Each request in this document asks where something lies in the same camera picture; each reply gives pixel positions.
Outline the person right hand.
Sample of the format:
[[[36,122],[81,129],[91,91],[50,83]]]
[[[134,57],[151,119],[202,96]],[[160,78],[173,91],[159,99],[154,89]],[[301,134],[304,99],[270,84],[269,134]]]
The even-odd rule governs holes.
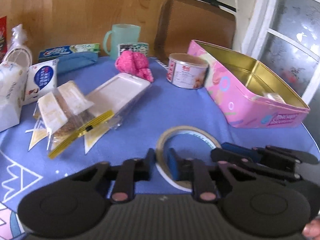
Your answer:
[[[308,239],[320,240],[320,218],[317,217],[306,224],[303,229],[303,236]]]

